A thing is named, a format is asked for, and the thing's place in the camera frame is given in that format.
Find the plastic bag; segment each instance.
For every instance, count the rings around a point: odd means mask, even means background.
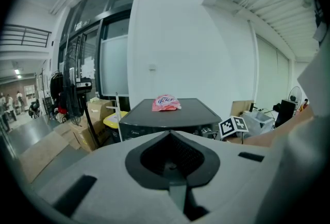
[[[180,102],[169,94],[157,97],[152,107],[152,111],[174,111],[176,109],[181,109]]]

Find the yellow trash can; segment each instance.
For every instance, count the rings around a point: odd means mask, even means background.
[[[121,111],[121,117],[124,117],[128,112]],[[118,130],[118,119],[116,113],[111,114],[110,116],[104,118],[103,123],[107,131],[110,132],[113,141],[115,143],[120,143],[119,130]]]

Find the metal railing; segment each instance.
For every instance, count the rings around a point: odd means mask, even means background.
[[[5,24],[0,37],[0,45],[47,47],[48,38],[51,33],[28,26]]]

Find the black mesh funnel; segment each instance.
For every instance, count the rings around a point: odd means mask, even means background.
[[[128,173],[143,187],[170,189],[186,185],[187,189],[207,184],[220,166],[218,155],[175,131],[131,150],[125,160]]]

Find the gray floor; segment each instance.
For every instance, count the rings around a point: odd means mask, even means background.
[[[47,136],[56,126],[59,125],[55,120],[49,120],[47,124],[47,120],[47,116],[32,119],[28,123],[19,126],[9,133],[10,144],[17,156],[40,141],[43,137]],[[85,157],[87,154],[88,153],[81,148],[75,150],[68,145],[43,171],[41,171],[31,184],[32,188],[38,192],[38,190],[45,186],[50,179]]]

